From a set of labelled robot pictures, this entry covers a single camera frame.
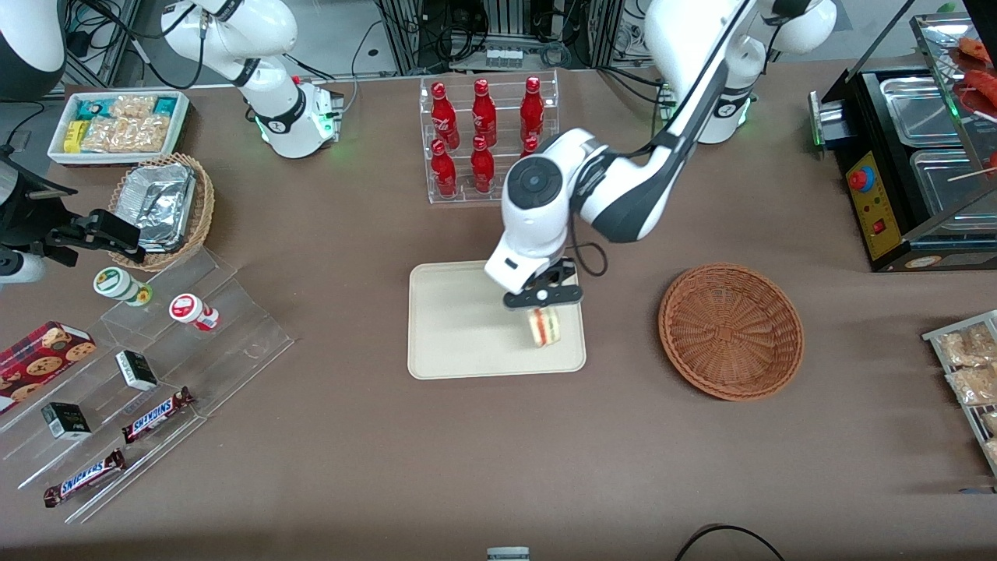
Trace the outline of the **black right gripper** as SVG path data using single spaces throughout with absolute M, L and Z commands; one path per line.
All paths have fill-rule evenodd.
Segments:
M 22 251 L 33 242 L 43 241 L 55 228 L 79 226 L 89 214 L 72 213 L 61 199 L 8 199 L 1 209 L 1 244 Z M 139 244 L 136 226 L 104 209 L 92 212 L 93 247 L 143 262 L 146 250 Z M 62 266 L 75 266 L 78 252 L 68 246 L 32 246 L 31 253 Z

